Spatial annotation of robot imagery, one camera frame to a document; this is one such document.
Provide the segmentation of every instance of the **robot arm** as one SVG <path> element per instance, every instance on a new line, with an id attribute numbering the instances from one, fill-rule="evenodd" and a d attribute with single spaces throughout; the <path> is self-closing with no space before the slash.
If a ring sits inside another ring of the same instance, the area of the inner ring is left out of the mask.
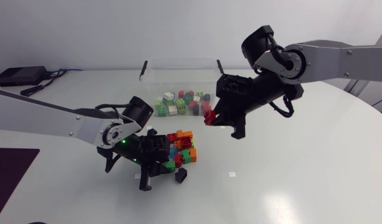
<path id="1" fill-rule="evenodd" d="M 213 111 L 205 113 L 206 125 L 232 126 L 231 136 L 241 139 L 246 114 L 260 106 L 269 103 L 281 115 L 291 117 L 292 100 L 303 95 L 301 83 L 331 78 L 382 82 L 382 46 L 315 40 L 282 48 L 273 35 L 270 26 L 262 26 L 242 43 L 242 52 L 258 76 L 222 75 L 216 89 L 220 100 Z M 281 96 L 288 111 L 273 103 Z"/>

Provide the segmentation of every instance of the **white wall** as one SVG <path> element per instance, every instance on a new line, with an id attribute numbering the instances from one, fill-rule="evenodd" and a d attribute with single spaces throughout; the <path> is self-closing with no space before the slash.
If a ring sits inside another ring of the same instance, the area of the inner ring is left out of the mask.
<path id="1" fill-rule="evenodd" d="M 382 0 L 0 0 L 7 67 L 141 68 L 149 57 L 214 56 L 248 68 L 242 41 L 269 24 L 277 42 L 374 44 Z"/>

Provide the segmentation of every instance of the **toy block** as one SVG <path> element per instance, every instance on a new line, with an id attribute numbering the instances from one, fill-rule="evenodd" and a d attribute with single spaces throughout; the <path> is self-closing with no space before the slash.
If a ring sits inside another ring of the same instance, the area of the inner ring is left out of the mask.
<path id="1" fill-rule="evenodd" d="M 179 168 L 179 171 L 174 174 L 174 178 L 178 183 L 182 183 L 184 179 L 187 177 L 187 170 L 184 168 Z"/>
<path id="2" fill-rule="evenodd" d="M 192 113 L 195 115 L 195 116 L 198 116 L 199 115 L 199 106 L 194 106 L 192 108 Z"/>
<path id="3" fill-rule="evenodd" d="M 190 93 L 186 93 L 184 96 L 185 104 L 186 105 L 190 104 L 190 101 L 192 100 L 193 100 L 193 96 Z"/>
<path id="4" fill-rule="evenodd" d="M 166 100 L 174 100 L 174 94 L 171 92 L 164 93 L 164 99 Z"/>
<path id="5" fill-rule="evenodd" d="M 176 131 L 176 135 L 177 135 L 177 138 L 178 138 L 178 139 L 184 137 L 183 130 L 178 130 L 178 131 Z"/>
<path id="6" fill-rule="evenodd" d="M 182 158 L 181 158 L 180 154 L 174 154 L 174 163 L 175 163 L 176 168 L 181 167 Z"/>
<path id="7" fill-rule="evenodd" d="M 193 108 L 194 106 L 199 106 L 199 105 L 198 105 L 198 102 L 196 102 L 196 101 L 190 101 L 190 110 L 192 110 L 192 108 Z"/>
<path id="8" fill-rule="evenodd" d="M 205 94 L 205 96 L 203 96 L 203 100 L 210 101 L 210 94 Z"/>
<path id="9" fill-rule="evenodd" d="M 177 148 L 178 150 L 181 149 L 181 141 L 180 141 L 180 140 L 174 141 L 174 145 L 176 146 L 176 148 Z"/>
<path id="10" fill-rule="evenodd" d="M 155 110 L 159 110 L 159 108 L 163 107 L 164 104 L 161 102 L 161 100 L 155 101 Z"/>
<path id="11" fill-rule="evenodd" d="M 167 136 L 167 138 L 169 139 L 170 143 L 172 143 L 172 144 L 170 145 L 170 148 L 175 147 L 173 143 L 174 143 L 174 141 L 177 140 L 177 135 L 176 135 L 175 133 L 172 133 L 172 134 L 167 134 L 166 136 Z"/>
<path id="12" fill-rule="evenodd" d="M 188 92 L 186 92 L 185 94 L 191 94 L 192 96 L 194 96 L 193 91 L 188 91 Z"/>
<path id="13" fill-rule="evenodd" d="M 175 104 L 176 104 L 176 106 L 177 106 L 178 108 L 181 108 L 181 107 L 185 106 L 185 101 L 184 101 L 183 99 L 177 99 L 177 100 L 175 101 Z"/>
<path id="14" fill-rule="evenodd" d="M 158 116 L 166 116 L 166 108 L 164 106 L 159 108 Z"/>
<path id="15" fill-rule="evenodd" d="M 201 104 L 202 111 L 205 111 L 205 107 L 206 106 L 210 106 L 210 102 L 209 101 L 203 101 L 202 102 L 202 104 Z"/>
<path id="16" fill-rule="evenodd" d="M 197 161 L 197 149 L 196 148 L 190 149 L 190 157 L 191 157 L 191 162 Z"/>
<path id="17" fill-rule="evenodd" d="M 205 118 L 205 120 L 203 120 L 203 122 L 206 124 L 206 125 L 212 125 L 212 121 L 214 121 L 216 119 L 216 111 L 214 110 L 208 110 L 205 112 L 205 114 L 203 115 L 203 117 Z"/>
<path id="18" fill-rule="evenodd" d="M 203 97 L 203 96 L 205 96 L 205 94 L 203 94 L 203 92 L 197 92 L 197 96 Z"/>
<path id="19" fill-rule="evenodd" d="M 195 96 L 195 97 L 193 98 L 193 100 L 196 101 L 197 103 L 199 103 L 199 102 L 201 101 L 201 97 L 199 97 L 199 96 Z"/>
<path id="20" fill-rule="evenodd" d="M 185 106 L 182 106 L 178 110 L 179 114 L 186 114 L 187 110 L 185 109 Z"/>
<path id="21" fill-rule="evenodd" d="M 181 148 L 185 149 L 192 146 L 191 138 L 190 137 L 182 137 L 180 139 L 181 141 Z"/>
<path id="22" fill-rule="evenodd" d="M 179 91 L 179 99 L 184 97 L 184 91 Z"/>
<path id="23" fill-rule="evenodd" d="M 185 132 L 183 132 L 183 136 L 184 136 L 184 137 L 190 137 L 190 138 L 192 138 L 192 131 L 185 131 Z"/>
<path id="24" fill-rule="evenodd" d="M 188 150 L 183 150 L 183 151 L 181 152 L 181 155 L 182 155 L 182 157 L 183 157 L 183 163 L 184 163 L 184 164 L 188 164 L 188 163 L 191 162 L 191 156 L 190 156 L 190 153 L 189 153 Z"/>
<path id="25" fill-rule="evenodd" d="M 177 114 L 177 107 L 176 106 L 169 106 L 169 114 L 170 115 Z"/>
<path id="26" fill-rule="evenodd" d="M 167 106 L 175 106 L 176 104 L 174 103 L 174 100 L 168 100 L 167 101 Z"/>
<path id="27" fill-rule="evenodd" d="M 169 169 L 171 172 L 175 172 L 176 171 L 176 164 L 174 161 L 167 161 L 167 162 L 164 162 L 164 166 Z"/>

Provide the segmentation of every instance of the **red block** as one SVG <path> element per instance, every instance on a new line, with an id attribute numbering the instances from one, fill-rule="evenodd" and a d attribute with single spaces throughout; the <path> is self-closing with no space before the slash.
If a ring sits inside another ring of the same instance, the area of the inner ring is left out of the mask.
<path id="1" fill-rule="evenodd" d="M 181 141 L 181 148 L 185 149 L 192 146 L 191 138 L 190 137 L 184 137 L 180 139 Z"/>
<path id="2" fill-rule="evenodd" d="M 186 92 L 186 93 L 191 93 L 191 95 L 194 96 L 193 91 L 188 91 L 188 92 Z"/>
<path id="3" fill-rule="evenodd" d="M 214 121 L 216 119 L 216 111 L 214 110 L 208 110 L 206 111 L 206 113 L 204 114 L 203 116 L 205 118 L 205 120 L 203 122 L 205 122 L 206 125 L 212 125 L 212 121 Z"/>
<path id="4" fill-rule="evenodd" d="M 180 168 L 182 164 L 182 158 L 180 154 L 174 154 L 174 164 L 176 168 Z"/>
<path id="5" fill-rule="evenodd" d="M 192 108 L 197 105 L 198 106 L 198 102 L 196 101 L 190 101 L 190 110 L 192 110 Z"/>
<path id="6" fill-rule="evenodd" d="M 174 143 L 174 141 L 177 140 L 177 135 L 175 133 L 167 134 L 167 138 L 169 139 L 170 143 Z"/>
<path id="7" fill-rule="evenodd" d="M 209 101 L 203 101 L 201 104 L 202 111 L 205 111 L 205 107 L 209 106 Z"/>
<path id="8" fill-rule="evenodd" d="M 184 91 L 179 92 L 179 98 L 184 98 Z"/>

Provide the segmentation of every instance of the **black cable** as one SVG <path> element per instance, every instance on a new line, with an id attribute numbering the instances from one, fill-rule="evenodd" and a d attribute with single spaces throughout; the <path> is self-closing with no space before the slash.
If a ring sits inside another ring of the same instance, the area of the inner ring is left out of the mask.
<path id="1" fill-rule="evenodd" d="M 290 118 L 293 115 L 293 113 L 295 112 L 293 109 L 292 101 L 289 100 L 286 96 L 284 96 L 283 100 L 284 100 L 285 106 L 286 106 L 286 108 L 288 108 L 289 112 L 283 111 L 277 105 L 275 105 L 274 102 L 270 102 L 269 104 L 270 104 L 270 106 L 272 106 L 274 108 L 274 110 L 278 111 L 279 114 L 283 115 L 286 118 Z"/>

